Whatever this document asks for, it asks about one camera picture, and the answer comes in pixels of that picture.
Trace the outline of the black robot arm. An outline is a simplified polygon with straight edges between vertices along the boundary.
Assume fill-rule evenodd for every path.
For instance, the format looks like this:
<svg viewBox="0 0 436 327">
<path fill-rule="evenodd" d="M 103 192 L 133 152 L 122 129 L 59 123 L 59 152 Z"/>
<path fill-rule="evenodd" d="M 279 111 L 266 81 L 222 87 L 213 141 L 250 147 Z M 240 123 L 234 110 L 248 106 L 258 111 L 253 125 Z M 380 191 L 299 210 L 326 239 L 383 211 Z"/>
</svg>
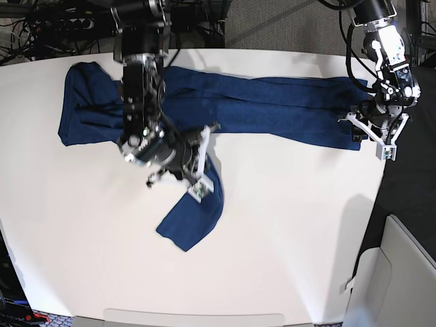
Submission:
<svg viewBox="0 0 436 327">
<path fill-rule="evenodd" d="M 123 132 L 117 144 L 125 160 L 154 163 L 195 184 L 200 132 L 181 132 L 163 113 L 166 91 L 164 59 L 170 45 L 171 22 L 165 1 L 113 1 L 116 35 L 114 60 L 123 66 Z"/>
<path fill-rule="evenodd" d="M 391 1 L 340 1 L 339 5 L 354 11 L 352 27 L 364 29 L 363 50 L 375 64 L 376 81 L 365 90 L 373 97 L 352 111 L 359 123 L 389 144 L 399 128 L 401 115 L 415 106 L 420 97 L 420 86 L 395 25 L 396 10 Z"/>
</svg>

